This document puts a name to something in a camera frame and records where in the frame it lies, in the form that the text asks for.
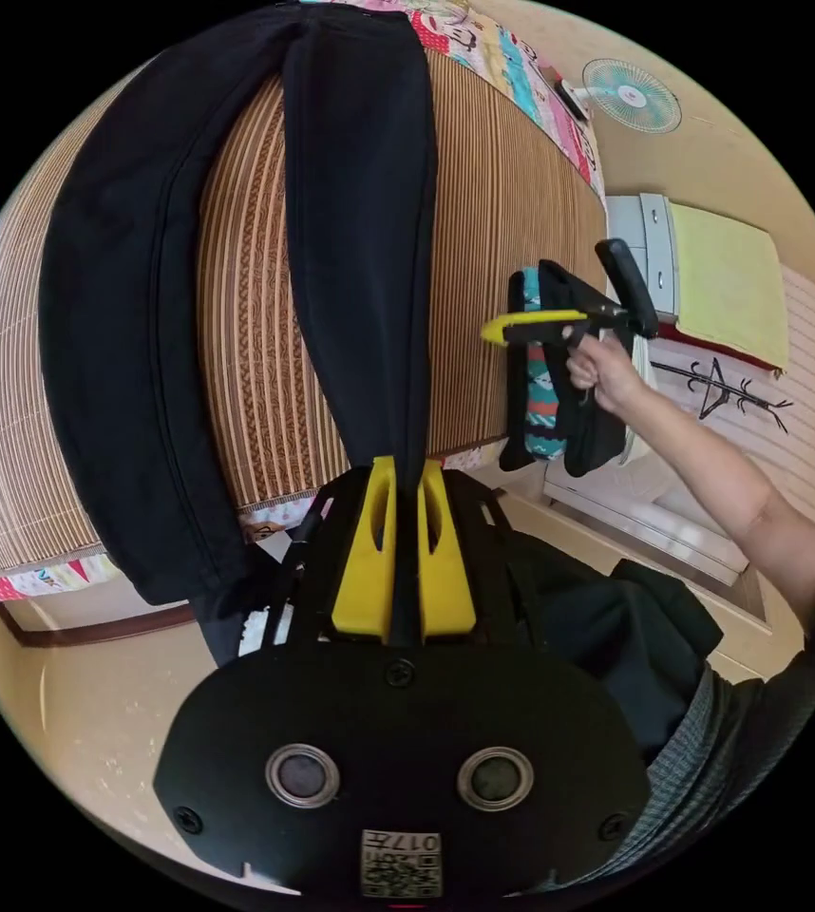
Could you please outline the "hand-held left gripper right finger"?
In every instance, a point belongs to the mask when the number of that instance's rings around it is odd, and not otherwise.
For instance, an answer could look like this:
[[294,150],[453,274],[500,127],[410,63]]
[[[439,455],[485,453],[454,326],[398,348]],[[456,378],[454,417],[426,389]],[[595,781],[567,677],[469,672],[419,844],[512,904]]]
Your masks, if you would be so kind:
[[425,462],[417,492],[419,606],[424,636],[467,636],[476,624],[440,463]]

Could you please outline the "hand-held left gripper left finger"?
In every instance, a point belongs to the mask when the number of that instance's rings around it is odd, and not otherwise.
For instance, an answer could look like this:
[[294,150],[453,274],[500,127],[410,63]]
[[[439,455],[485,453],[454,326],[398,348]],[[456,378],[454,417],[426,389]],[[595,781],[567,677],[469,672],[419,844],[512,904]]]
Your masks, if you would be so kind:
[[346,636],[389,634],[397,539],[397,486],[392,458],[373,461],[350,550],[332,608]]

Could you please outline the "person's right hand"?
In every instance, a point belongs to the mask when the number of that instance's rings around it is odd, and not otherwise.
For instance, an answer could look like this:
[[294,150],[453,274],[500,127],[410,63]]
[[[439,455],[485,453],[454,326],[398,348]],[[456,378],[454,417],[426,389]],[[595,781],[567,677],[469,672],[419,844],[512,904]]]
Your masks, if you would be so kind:
[[621,419],[629,418],[650,391],[612,331],[583,335],[569,346],[566,365],[578,390],[591,393],[599,406]]

